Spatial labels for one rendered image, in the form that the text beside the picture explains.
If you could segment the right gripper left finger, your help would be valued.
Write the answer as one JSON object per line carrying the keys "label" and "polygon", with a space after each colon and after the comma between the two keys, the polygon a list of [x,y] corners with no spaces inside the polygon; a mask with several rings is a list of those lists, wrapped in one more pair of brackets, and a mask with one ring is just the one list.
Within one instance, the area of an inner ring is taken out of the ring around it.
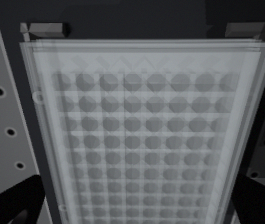
{"label": "right gripper left finger", "polygon": [[45,199],[40,175],[32,175],[0,193],[0,224],[37,224]]}

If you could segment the clear plastic plate lid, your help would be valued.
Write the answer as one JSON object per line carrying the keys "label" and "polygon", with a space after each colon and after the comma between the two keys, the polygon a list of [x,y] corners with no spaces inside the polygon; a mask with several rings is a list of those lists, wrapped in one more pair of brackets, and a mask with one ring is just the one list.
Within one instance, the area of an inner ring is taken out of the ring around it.
{"label": "clear plastic plate lid", "polygon": [[26,41],[62,224],[223,224],[265,41]]}

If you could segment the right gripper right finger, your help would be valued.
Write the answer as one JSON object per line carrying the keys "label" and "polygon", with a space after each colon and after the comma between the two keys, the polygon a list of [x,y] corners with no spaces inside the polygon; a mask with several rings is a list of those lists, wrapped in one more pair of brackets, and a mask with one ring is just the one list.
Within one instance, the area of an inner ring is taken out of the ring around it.
{"label": "right gripper right finger", "polygon": [[265,186],[237,174],[231,199],[240,224],[265,224]]}

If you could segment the grey flat base plate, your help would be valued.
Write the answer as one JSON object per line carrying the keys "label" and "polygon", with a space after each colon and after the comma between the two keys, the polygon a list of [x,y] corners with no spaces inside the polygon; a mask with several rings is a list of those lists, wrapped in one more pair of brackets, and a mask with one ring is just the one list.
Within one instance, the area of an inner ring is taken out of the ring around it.
{"label": "grey flat base plate", "polygon": [[[0,193],[37,175],[0,45]],[[265,185],[265,130],[249,178]]]}

